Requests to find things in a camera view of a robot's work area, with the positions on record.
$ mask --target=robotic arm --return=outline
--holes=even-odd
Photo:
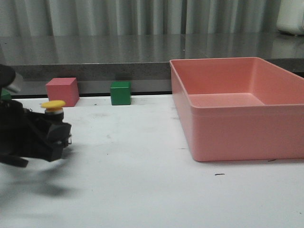
[[[19,92],[22,76],[11,67],[0,65],[0,92],[6,88]],[[64,123],[64,113],[58,103],[44,103],[44,114],[23,108],[14,100],[0,100],[0,162],[26,167],[28,160],[22,157],[58,160],[63,149],[69,145],[71,125]]]

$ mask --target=white curtain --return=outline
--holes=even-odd
[[[275,31],[280,0],[0,0],[0,36]]]

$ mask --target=white appliance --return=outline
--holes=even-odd
[[[276,27],[281,32],[304,35],[304,0],[281,0]]]

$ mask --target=green cube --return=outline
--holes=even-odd
[[[1,91],[1,100],[11,100],[11,95],[8,91],[5,89],[2,89]]]
[[[112,105],[130,105],[131,82],[112,82],[111,102]]]

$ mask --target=white tabletop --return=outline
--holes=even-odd
[[[65,121],[65,159],[0,164],[1,228],[304,227],[304,160],[196,162],[171,95],[81,98]]]

